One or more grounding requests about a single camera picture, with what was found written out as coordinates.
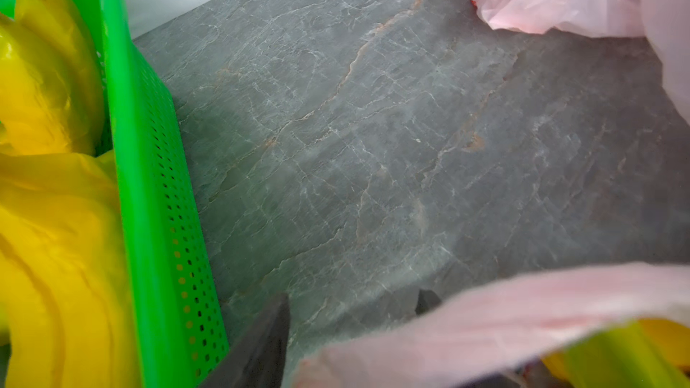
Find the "yellow plastic bag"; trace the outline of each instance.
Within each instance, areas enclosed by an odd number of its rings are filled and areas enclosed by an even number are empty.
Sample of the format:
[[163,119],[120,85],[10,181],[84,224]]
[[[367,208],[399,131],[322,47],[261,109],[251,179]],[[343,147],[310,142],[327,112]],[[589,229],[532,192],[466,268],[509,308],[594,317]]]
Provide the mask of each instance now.
[[[3,293],[7,388],[140,385],[113,166],[109,156],[0,155],[0,245],[13,267],[0,278],[13,285]],[[35,324],[53,327],[52,349],[36,341]],[[34,378],[37,358],[59,380]]]
[[[681,371],[690,370],[690,328],[665,319],[642,319],[638,322],[644,335],[666,361]],[[569,379],[562,351],[542,358],[542,362],[552,375],[562,380]]]
[[71,71],[53,48],[2,14],[0,122],[19,154],[94,153]]
[[14,150],[10,143],[10,138],[7,136],[7,129],[5,129],[5,125],[2,123],[0,123],[0,153],[12,156],[17,154],[17,151]]
[[10,342],[10,325],[7,322],[7,312],[5,307],[0,304],[0,346],[5,346]]
[[91,139],[101,142],[104,101],[96,49],[72,0],[17,0],[14,19],[54,48],[74,74],[91,125]]
[[565,364],[575,388],[690,388],[638,323],[609,329],[568,347]]

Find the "gray marble countertop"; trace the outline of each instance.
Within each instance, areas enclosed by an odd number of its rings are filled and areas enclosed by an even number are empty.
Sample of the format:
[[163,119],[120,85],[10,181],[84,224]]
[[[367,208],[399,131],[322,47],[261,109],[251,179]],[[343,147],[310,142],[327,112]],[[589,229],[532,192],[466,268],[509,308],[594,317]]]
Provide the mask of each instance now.
[[288,291],[289,369],[419,287],[690,262],[690,129],[646,40],[492,31],[469,0],[212,0],[136,44],[230,341]]

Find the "countertop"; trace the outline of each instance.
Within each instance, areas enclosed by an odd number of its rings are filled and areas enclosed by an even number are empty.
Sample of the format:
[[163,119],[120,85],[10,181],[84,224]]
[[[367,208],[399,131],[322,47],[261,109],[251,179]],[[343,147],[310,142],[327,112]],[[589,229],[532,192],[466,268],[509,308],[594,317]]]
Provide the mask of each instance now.
[[290,371],[420,287],[690,262],[690,129],[644,39],[492,31],[469,0],[212,0],[136,44],[230,341],[288,291]]

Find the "green plastic basket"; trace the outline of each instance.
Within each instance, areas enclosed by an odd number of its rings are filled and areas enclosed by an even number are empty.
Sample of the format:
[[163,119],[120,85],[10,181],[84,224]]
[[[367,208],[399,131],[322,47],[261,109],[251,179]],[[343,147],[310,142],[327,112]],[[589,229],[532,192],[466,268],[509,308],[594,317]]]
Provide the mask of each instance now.
[[[195,387],[228,341],[173,100],[132,43],[125,0],[74,2],[106,77],[143,383]],[[13,16],[14,0],[0,12]]]

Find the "dark object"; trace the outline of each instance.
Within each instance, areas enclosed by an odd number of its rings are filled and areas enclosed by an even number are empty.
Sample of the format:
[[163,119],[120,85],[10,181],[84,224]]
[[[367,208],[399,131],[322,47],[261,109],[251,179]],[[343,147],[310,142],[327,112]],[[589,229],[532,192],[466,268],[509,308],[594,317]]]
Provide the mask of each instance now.
[[434,310],[436,307],[441,306],[442,302],[441,298],[436,295],[436,292],[429,291],[428,289],[420,289],[415,313],[417,316],[421,316],[427,313],[427,311]]
[[200,388],[280,388],[289,333],[289,299],[280,294],[264,306]]

